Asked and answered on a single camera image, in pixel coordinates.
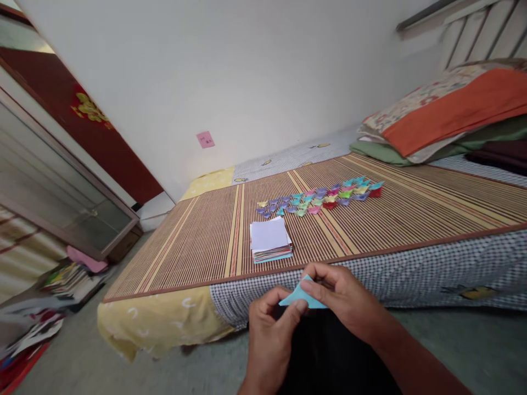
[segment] hand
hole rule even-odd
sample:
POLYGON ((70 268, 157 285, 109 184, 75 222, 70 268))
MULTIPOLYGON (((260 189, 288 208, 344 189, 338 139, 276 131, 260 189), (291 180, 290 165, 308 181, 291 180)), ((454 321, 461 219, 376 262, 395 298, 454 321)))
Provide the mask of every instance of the hand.
POLYGON ((287 373, 291 358, 291 338, 307 311, 307 302, 293 302, 279 320, 272 317, 274 307, 291 291, 275 287, 249 308, 249 361, 239 394, 274 394, 287 373))
POLYGON ((300 287, 335 313, 340 322, 355 336, 371 346, 385 341, 390 328, 398 328, 397 320, 379 301, 342 266, 310 263, 302 273, 314 281, 302 280, 300 287))

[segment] yellow bedsheet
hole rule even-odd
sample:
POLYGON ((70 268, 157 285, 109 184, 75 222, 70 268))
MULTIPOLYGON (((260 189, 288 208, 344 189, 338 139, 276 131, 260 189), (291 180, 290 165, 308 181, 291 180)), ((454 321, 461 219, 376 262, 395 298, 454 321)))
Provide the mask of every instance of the yellow bedsheet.
MULTIPOLYGON (((234 167, 229 167, 198 177, 181 200, 228 187, 233 174, 234 167)), ((101 303, 97 326, 129 361, 141 349, 159 358, 172 347, 216 341, 234 331, 218 314, 208 286, 101 303)))

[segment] glass door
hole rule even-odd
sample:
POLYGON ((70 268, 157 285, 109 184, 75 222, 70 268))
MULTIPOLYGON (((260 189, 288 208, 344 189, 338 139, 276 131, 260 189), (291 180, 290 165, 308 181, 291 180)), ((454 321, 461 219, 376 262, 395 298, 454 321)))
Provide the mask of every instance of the glass door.
POLYGON ((95 259, 138 217, 4 91, 0 204, 95 259))

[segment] black pants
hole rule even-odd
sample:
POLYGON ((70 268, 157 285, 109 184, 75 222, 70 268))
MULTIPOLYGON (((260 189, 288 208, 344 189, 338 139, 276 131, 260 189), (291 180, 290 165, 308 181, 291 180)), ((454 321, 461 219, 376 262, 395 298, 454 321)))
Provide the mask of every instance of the black pants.
MULTIPOLYGON (((277 310, 281 316, 285 308, 277 310)), ((401 394, 375 351, 331 311, 310 311, 293 335, 281 394, 401 394)))

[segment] orange pillowcase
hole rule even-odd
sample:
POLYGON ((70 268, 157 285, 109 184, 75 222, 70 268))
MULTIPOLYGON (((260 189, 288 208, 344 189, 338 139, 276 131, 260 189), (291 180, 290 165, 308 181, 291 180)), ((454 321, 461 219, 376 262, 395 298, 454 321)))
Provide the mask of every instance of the orange pillowcase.
POLYGON ((527 74, 494 69, 412 111, 382 136, 404 157, 457 134, 527 114, 527 74))

